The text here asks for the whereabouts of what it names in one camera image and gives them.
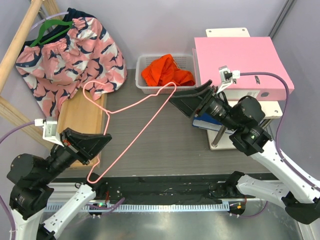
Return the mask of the orange shorts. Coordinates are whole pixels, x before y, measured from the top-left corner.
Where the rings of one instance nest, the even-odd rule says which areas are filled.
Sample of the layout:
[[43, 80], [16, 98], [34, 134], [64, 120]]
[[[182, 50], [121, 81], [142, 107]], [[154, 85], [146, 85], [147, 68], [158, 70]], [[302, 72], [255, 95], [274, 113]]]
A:
[[196, 84], [193, 74], [179, 68], [171, 54], [163, 55], [152, 61], [141, 72], [141, 76], [149, 87], [163, 87], [170, 82], [175, 83], [178, 87]]

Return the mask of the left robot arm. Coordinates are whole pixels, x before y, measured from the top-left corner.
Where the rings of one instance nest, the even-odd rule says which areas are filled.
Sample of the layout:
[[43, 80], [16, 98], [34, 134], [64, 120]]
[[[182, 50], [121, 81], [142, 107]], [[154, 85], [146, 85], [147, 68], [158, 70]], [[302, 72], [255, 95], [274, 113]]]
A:
[[93, 173], [62, 208], [40, 222], [54, 192], [49, 184], [74, 162], [87, 165], [112, 140], [112, 136], [109, 133], [80, 133], [66, 128], [56, 134], [55, 139], [57, 143], [46, 159], [24, 153], [11, 163], [7, 179], [14, 184], [9, 199], [14, 240], [56, 240], [89, 201], [100, 200], [106, 195], [106, 186], [100, 176]]

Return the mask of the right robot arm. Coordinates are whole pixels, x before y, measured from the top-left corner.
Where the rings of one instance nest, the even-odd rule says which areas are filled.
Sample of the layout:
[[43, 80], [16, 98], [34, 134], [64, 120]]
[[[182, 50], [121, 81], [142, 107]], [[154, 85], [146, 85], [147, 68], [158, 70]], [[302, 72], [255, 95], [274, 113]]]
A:
[[175, 92], [169, 102], [189, 118], [207, 114], [233, 131], [229, 139], [235, 148], [261, 163], [281, 182], [276, 185], [234, 171], [217, 190], [233, 198], [246, 195], [264, 199], [305, 225], [319, 219], [319, 182], [277, 149], [276, 142], [260, 125], [265, 113], [257, 99], [246, 95], [230, 106], [225, 93], [215, 90], [211, 83]]

